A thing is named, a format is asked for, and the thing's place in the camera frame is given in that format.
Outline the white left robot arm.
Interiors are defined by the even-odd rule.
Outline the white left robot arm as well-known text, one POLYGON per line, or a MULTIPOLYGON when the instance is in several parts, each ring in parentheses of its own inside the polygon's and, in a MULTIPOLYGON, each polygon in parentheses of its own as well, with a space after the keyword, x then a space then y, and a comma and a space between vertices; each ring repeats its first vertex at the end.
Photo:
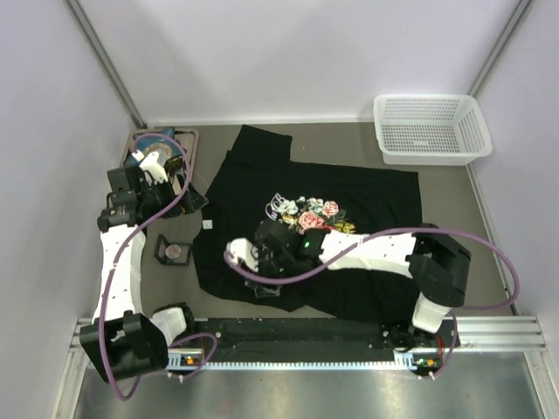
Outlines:
POLYGON ((169 170, 161 163, 108 171, 111 191, 97 224, 103 250, 101 289, 90 325, 79 343, 103 381, 160 371, 179 338, 197 332, 190 308, 175 303, 145 314, 141 303, 141 260, 147 224, 183 213, 169 170))

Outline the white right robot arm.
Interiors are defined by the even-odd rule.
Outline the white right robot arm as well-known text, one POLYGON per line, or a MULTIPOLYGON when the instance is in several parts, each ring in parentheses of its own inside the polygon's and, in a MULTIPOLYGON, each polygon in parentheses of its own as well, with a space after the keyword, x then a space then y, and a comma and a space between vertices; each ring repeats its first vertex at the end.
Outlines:
POLYGON ((419 290, 411 324, 430 334, 439 330, 453 308, 464 305, 471 263, 470 251, 427 224, 376 236, 327 227, 296 230, 267 219, 253 239, 237 238, 227 250, 231 261, 258 275, 262 284, 309 278, 318 268, 388 272, 407 278, 419 290))

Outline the black floral t-shirt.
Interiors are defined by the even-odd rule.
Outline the black floral t-shirt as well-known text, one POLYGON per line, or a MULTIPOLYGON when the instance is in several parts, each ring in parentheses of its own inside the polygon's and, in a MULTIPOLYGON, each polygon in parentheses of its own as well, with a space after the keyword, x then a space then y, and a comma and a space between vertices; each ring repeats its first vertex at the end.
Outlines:
POLYGON ((371 234, 423 221, 418 174, 391 169, 296 162, 292 139, 242 126, 207 191, 204 220, 193 256, 200 287, 211 295, 288 312, 311 306, 340 319, 396 323, 409 319, 419 290, 387 271, 325 270, 305 281, 248 285, 224 261, 226 245, 253 239, 264 221, 287 230, 290 256, 267 267, 267 278, 292 277, 291 262, 316 266, 313 251, 327 232, 371 234))

